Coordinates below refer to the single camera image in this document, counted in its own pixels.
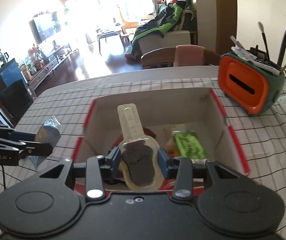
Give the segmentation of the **clear packet dark cookie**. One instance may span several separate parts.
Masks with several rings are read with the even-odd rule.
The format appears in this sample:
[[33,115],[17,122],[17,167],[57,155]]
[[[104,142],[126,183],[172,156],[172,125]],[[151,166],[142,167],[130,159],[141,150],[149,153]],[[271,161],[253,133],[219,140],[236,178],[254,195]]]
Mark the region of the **clear packet dark cookie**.
[[[144,135],[135,104],[119,105],[117,111],[121,128],[126,126],[130,130],[130,142],[134,141],[134,137]],[[163,184],[164,177],[158,165],[158,149],[152,150],[150,147],[146,147],[145,150],[134,152],[120,149],[121,162],[119,166],[124,181],[131,191],[153,192]]]

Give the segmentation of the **blue cookie packet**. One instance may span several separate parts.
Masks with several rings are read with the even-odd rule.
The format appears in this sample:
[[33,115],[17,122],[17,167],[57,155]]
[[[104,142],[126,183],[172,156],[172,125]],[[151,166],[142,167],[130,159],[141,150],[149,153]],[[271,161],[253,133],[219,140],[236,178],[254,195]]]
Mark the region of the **blue cookie packet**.
[[59,128],[61,124],[57,118],[52,115],[50,119],[46,120],[42,126],[39,128],[35,141],[41,144],[49,144],[51,146],[50,150],[40,150],[36,156],[29,156],[31,163],[34,168],[37,169],[40,164],[52,154],[56,144],[60,140],[60,131]]

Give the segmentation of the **green snack bar packet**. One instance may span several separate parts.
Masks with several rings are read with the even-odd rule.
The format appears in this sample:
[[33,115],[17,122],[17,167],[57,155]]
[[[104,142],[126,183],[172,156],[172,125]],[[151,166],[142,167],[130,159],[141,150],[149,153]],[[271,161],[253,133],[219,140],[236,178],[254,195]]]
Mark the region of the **green snack bar packet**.
[[176,145],[175,157],[184,157],[191,160],[206,159],[206,153],[194,131],[174,131],[173,139]]

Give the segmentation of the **black seat wooden chair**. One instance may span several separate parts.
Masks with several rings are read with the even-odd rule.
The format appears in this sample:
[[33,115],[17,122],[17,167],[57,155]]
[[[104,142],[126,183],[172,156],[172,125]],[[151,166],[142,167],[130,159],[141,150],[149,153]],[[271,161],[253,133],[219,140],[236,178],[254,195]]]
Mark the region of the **black seat wooden chair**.
[[0,115],[9,127],[14,128],[32,103],[30,92],[19,79],[0,93]]

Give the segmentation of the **red cardboard box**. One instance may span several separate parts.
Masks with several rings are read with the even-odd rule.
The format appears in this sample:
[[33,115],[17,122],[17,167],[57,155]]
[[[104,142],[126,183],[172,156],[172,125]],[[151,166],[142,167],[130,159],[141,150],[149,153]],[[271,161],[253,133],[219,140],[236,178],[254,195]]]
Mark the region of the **red cardboard box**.
[[211,88],[179,88],[114,94],[95,99],[84,121],[72,159],[84,163],[95,155],[107,155],[122,135],[117,107],[136,105],[142,127],[156,135],[160,147],[173,149],[174,131],[194,131],[206,156],[248,175],[249,164],[238,137],[227,123],[227,114]]

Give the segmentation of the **tv cabinet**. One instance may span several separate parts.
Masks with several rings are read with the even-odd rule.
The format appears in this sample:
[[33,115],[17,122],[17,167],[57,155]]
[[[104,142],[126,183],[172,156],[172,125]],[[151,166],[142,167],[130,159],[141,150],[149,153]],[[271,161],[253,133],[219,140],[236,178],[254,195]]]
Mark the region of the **tv cabinet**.
[[54,74],[55,70],[64,63],[65,60],[69,59],[73,53],[79,52],[79,49],[71,49],[68,43],[65,46],[57,47],[50,51],[42,59],[45,64],[32,76],[32,78],[27,82],[30,90],[35,91],[40,84],[48,77],[50,74]]

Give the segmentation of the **wooden chair with pink cloth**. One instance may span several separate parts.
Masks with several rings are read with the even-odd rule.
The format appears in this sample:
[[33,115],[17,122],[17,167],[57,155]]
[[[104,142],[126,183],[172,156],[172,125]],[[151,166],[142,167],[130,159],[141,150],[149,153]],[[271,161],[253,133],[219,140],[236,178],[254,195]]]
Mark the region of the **wooden chair with pink cloth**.
[[221,56],[202,46],[192,44],[159,48],[141,57],[144,69],[219,65]]

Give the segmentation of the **checkered white tablecloth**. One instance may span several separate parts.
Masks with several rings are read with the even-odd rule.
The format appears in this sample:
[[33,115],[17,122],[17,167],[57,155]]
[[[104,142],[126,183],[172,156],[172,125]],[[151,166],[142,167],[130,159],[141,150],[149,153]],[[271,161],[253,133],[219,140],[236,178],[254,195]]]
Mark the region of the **checkered white tablecloth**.
[[[286,116],[280,105],[251,117],[245,110],[223,94],[213,78],[163,79],[127,82],[118,76],[106,76],[76,81],[48,89],[21,120],[19,127],[31,131],[51,113],[63,121],[63,142],[50,157],[49,163],[72,153],[80,136],[80,124],[95,98],[110,94],[143,91],[210,87],[226,112],[227,125],[232,127],[250,168],[250,176],[274,189],[286,206]],[[279,233],[286,239],[286,207]]]

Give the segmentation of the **orange green tissue holder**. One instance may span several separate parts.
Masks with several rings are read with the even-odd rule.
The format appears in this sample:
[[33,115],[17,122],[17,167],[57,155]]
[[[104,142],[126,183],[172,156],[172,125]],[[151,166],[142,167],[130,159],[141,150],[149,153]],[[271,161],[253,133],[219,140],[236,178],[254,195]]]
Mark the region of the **orange green tissue holder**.
[[259,68],[235,53],[221,56],[218,72],[220,89],[250,115],[258,115],[276,103],[285,83],[285,74]]

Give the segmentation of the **television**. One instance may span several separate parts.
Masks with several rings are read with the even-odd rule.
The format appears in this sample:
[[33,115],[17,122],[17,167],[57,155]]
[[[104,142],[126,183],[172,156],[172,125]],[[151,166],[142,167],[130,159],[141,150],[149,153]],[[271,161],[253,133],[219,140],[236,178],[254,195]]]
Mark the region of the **television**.
[[44,12],[35,15],[30,21],[33,37],[36,44],[41,44],[60,31],[60,24],[57,18],[57,12]]

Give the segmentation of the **sofa with cream cover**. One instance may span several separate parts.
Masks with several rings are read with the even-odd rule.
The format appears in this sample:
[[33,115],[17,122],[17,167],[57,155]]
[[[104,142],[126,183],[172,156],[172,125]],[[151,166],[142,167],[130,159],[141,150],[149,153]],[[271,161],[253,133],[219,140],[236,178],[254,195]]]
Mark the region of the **sofa with cream cover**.
[[158,34],[148,34],[138,40],[138,48],[135,51],[135,55],[141,56],[152,50],[187,45],[190,43],[191,37],[188,30],[169,31],[164,37]]

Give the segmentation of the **coffee table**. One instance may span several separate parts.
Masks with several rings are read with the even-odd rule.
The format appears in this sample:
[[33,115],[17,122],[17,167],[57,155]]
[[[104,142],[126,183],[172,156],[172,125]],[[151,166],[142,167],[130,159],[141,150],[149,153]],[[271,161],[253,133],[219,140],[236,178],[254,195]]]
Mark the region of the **coffee table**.
[[100,44],[101,39],[107,40],[108,37],[113,37],[113,36],[118,36],[119,38],[121,38],[122,33],[123,33],[122,29],[98,33],[97,34],[97,42],[98,42],[98,50],[99,50],[100,55],[102,55],[101,44]]

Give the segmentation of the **green black jacket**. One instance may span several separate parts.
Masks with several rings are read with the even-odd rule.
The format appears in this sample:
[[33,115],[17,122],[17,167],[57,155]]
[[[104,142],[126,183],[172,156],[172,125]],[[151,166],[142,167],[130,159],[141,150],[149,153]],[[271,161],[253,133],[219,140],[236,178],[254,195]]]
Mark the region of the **green black jacket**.
[[172,31],[180,23],[183,10],[186,8],[185,1],[170,3],[164,10],[159,12],[155,18],[139,26],[136,29],[134,38],[131,42],[131,55],[136,58],[141,54],[138,41],[149,34],[157,34],[164,37],[169,31]]

